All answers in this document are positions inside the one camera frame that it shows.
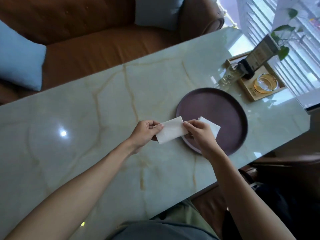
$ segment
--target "brown leather sofa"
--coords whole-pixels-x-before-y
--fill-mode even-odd
[[[41,91],[214,32],[215,0],[184,0],[178,30],[134,24],[135,0],[0,0],[0,20],[47,46]],[[0,104],[37,92],[0,80]]]
[[[261,157],[242,168],[254,181],[291,189],[320,202],[320,154],[293,157]],[[222,240],[227,203],[218,182],[189,198]]]

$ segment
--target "folded napkin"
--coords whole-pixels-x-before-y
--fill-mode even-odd
[[[156,134],[159,144],[163,144],[167,141],[173,140],[188,133],[188,130],[183,126],[183,120],[181,116],[163,122],[162,125],[162,131]]]
[[[198,118],[198,120],[209,124],[210,128],[211,128],[211,131],[212,131],[212,133],[214,135],[214,138],[217,138],[218,132],[219,132],[219,130],[221,128],[220,126],[216,125],[215,123],[212,123],[211,121],[205,119],[204,117],[200,117],[200,118]]]

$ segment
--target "glass cup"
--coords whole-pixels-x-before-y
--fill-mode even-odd
[[[226,69],[223,77],[216,83],[214,88],[226,91],[229,89],[230,84],[240,79],[244,74],[246,74],[246,69],[243,64],[237,62],[231,63]]]
[[[268,73],[263,73],[253,82],[254,90],[261,94],[267,94],[279,87],[277,79]]]

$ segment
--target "table surface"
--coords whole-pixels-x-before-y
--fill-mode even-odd
[[[139,120],[175,117],[193,89],[213,87],[231,56],[252,44],[234,28],[201,36],[0,107],[0,238],[51,192],[126,139]],[[240,168],[309,129],[283,90],[249,102],[237,84],[249,132],[230,156]],[[127,220],[155,216],[216,181],[209,162],[181,138],[148,143],[130,157],[71,239],[104,239]]]

